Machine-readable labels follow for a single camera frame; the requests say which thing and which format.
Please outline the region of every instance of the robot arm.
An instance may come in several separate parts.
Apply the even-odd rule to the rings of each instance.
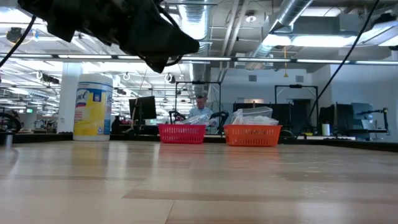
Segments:
[[[22,9],[47,21],[49,33],[72,41],[76,31],[118,44],[155,72],[169,58],[198,52],[199,42],[180,30],[158,0],[18,0]],[[169,19],[167,22],[160,14]]]

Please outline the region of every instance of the disinfecting wipes container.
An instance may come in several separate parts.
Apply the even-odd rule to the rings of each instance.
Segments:
[[[112,78],[81,75],[78,82],[73,140],[109,141],[111,134]]]

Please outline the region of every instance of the wooden table surface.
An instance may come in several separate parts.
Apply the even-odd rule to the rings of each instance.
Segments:
[[[328,146],[0,148],[0,222],[398,223],[398,154]]]

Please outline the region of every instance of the orange basket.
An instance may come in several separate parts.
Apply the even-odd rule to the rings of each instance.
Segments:
[[[202,144],[206,125],[158,124],[162,143]]]
[[[282,126],[226,125],[226,143],[230,146],[276,146]]]

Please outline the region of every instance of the ductwork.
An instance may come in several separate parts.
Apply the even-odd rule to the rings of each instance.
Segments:
[[[210,7],[203,5],[187,4],[179,5],[181,15],[181,29],[196,40],[205,40],[208,37]],[[210,46],[200,44],[196,55],[207,56]],[[192,65],[192,81],[208,81],[210,79],[210,65],[205,63],[194,63]],[[196,96],[203,94],[203,86],[193,86]]]
[[[277,12],[277,19],[267,27],[267,33],[280,29],[282,27],[288,27],[288,30],[292,30],[294,22],[300,17],[304,10],[311,5],[313,0],[284,0],[280,6],[280,11]],[[267,42],[261,43],[258,48],[252,52],[250,57],[266,57],[273,45],[267,44]],[[246,63],[245,69],[253,70],[258,67],[258,63]]]

